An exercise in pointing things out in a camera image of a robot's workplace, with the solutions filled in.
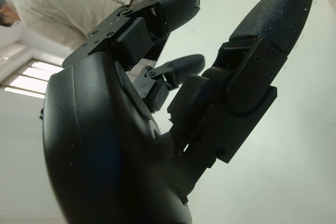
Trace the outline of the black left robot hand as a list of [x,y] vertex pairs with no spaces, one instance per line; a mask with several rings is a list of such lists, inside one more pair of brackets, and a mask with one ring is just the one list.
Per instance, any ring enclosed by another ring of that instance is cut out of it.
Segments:
[[200,0],[119,7],[48,81],[43,143],[68,223],[191,223],[188,194],[217,159],[228,163],[277,97],[271,85],[312,0],[261,0],[213,65],[190,55],[131,81],[157,60]]

